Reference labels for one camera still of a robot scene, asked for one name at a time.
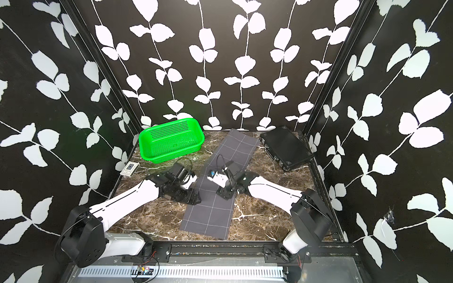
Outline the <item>dark grey grid pillowcase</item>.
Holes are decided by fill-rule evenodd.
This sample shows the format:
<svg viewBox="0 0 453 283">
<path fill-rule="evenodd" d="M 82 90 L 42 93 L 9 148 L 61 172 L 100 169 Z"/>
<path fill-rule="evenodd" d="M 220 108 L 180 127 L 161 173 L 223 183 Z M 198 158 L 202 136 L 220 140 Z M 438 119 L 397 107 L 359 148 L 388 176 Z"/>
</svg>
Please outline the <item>dark grey grid pillowcase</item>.
<svg viewBox="0 0 453 283">
<path fill-rule="evenodd" d="M 181 231 L 226 240 L 234 210 L 235 177 L 248 166 L 259 140 L 230 130 L 205 162 L 194 191 L 201 202 L 188 205 L 180 225 Z"/>
</svg>

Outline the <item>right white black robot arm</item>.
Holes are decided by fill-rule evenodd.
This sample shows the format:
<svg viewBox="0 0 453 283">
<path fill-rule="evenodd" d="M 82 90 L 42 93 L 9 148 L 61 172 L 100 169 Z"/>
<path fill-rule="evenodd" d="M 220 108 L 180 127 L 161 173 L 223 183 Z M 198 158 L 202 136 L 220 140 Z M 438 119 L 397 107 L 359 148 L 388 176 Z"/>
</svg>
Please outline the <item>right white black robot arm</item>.
<svg viewBox="0 0 453 283">
<path fill-rule="evenodd" d="M 239 171 L 232 174 L 210 171 L 208 180 L 219 186 L 217 195 L 231 199 L 236 194 L 245 194 L 261 199 L 287 212 L 294 230 L 282 242 L 283 248 L 296 254 L 308 246 L 319 246 L 333 225 L 333 216 L 314 190 L 298 191 L 266 180 L 257 173 Z"/>
</svg>

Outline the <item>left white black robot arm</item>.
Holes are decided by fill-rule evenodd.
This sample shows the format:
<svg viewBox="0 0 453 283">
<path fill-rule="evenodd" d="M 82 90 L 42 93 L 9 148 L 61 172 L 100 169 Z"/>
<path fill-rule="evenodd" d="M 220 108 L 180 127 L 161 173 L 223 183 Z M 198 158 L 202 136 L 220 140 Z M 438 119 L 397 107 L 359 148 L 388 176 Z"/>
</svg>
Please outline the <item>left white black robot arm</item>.
<svg viewBox="0 0 453 283">
<path fill-rule="evenodd" d="M 71 210 L 54 252 L 63 252 L 79 268 L 101 258 L 129 257 L 147 261 L 155 254 L 153 241 L 143 232 L 110 233 L 109 229 L 133 211 L 159 198 L 198 205 L 194 190 L 197 175 L 180 163 L 168 171 L 154 173 L 136 186 L 101 204 L 79 205 Z"/>
</svg>

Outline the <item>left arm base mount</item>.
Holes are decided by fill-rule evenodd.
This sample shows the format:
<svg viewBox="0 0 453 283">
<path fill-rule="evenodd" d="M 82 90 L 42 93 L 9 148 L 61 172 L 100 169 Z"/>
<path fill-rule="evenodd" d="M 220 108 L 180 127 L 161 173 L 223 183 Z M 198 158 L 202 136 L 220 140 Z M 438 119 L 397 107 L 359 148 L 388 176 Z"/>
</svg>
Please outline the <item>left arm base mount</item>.
<svg viewBox="0 0 453 283">
<path fill-rule="evenodd" d="M 168 263 L 171 254 L 172 245 L 164 242 L 146 243 L 143 249 L 134 256 L 125 255 L 122 262 L 133 264 L 150 263 L 151 259 L 157 259 L 160 263 Z"/>
</svg>

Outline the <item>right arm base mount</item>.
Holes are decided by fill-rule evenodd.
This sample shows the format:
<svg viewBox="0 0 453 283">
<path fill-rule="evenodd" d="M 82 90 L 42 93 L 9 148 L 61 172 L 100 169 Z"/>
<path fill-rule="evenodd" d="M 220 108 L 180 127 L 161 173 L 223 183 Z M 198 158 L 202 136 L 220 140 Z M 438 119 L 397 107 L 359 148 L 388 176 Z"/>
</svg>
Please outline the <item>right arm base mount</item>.
<svg viewBox="0 0 453 283">
<path fill-rule="evenodd" d="M 310 251 L 303 248 L 298 253 L 291 253 L 281 243 L 264 244 L 261 252 L 266 263 L 302 265 L 312 262 Z"/>
</svg>

